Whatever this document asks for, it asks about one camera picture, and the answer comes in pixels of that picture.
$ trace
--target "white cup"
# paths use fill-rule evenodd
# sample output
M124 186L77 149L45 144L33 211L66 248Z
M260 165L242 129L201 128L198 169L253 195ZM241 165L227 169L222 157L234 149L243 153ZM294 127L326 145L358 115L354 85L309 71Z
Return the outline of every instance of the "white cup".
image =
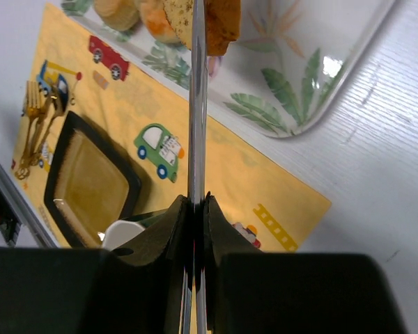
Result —
M112 251L135 238L145 230L143 226L132 221L115 221L105 231L101 248Z

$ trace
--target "red cartoon truck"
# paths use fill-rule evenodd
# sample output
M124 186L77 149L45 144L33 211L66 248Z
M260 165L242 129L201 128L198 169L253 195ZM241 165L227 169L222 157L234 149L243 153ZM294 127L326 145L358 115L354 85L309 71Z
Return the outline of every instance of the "red cartoon truck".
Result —
M233 227L249 241L251 244L254 245L256 248L260 248L261 243L257 239L257 229L253 225L248 225L246 228L243 227L241 223L233 224Z
M114 51L107 43L96 36L90 36L88 50L93 54L95 63L102 63L111 71L113 80L124 81L128 75L129 62L118 52Z

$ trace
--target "cartoon car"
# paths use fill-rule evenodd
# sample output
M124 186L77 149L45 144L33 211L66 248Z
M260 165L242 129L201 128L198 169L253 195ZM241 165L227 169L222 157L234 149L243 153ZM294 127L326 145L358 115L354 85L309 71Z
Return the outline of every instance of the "cartoon car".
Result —
M153 123L142 129L134 145L138 148L140 159L147 158L157 167L160 179L169 178L173 183L176 181L178 159L184 157L177 137L161 124Z
M48 146L47 142L45 141L42 146L41 157L38 161L39 167L49 172L49 168L51 167L51 163L53 161L53 156L54 156L53 150Z
M69 70L66 67L63 67L51 61L45 60L42 64L39 74L36 75L36 81L39 85L39 90L43 91L45 96L48 95L48 93L51 91L51 86L56 85L57 88L59 89L62 109L65 110L68 104L70 92L68 89L68 83L65 77L60 72L73 74L76 76L76 82L74 84L74 87L76 86L76 83L82 78L81 72L75 72L75 71ZM73 92L71 93L72 93L72 97L71 97L70 103L74 104L75 98L74 98Z
M62 0L61 7L66 15L82 16L92 3L93 0Z
M261 243L256 238L257 237L257 229L253 225L248 225L246 228L243 227L241 223L233 224L233 227L249 241L251 244L254 245L256 248L260 248Z
M93 54L95 63L102 63L110 69L113 80L125 80L130 63L118 52L114 51L108 44L96 36L90 36L88 50Z

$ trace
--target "placemat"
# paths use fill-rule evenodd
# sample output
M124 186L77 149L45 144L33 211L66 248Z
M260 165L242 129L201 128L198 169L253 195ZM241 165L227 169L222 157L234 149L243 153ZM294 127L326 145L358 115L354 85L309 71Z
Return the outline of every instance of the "placemat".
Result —
M99 130L140 175L143 189L134 214L167 208L178 194L187 193L188 103L47 4L29 79L56 82L60 74L75 98L68 110ZM69 246L43 202L64 119L54 121L39 165L18 183L60 245ZM14 171L28 123L23 117ZM149 129L176 139L165 155L155 151L162 140L155 137L159 130ZM149 153L146 158L143 148ZM331 204L212 118L207 123L206 191L238 231L263 251L296 251Z

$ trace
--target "tray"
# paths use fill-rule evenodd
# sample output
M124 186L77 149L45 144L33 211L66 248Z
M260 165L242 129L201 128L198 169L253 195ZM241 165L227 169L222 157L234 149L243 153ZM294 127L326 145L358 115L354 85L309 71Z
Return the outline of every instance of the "tray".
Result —
M76 7L66 7L72 2ZM328 110L394 2L243 0L239 41L225 56L208 59L209 114L222 109L266 136L303 133ZM188 99L186 48L155 41L141 23L114 31L89 0L62 5L67 15Z
M131 165L70 111L54 151L44 203L71 246L98 247L105 230L130 216L141 190Z

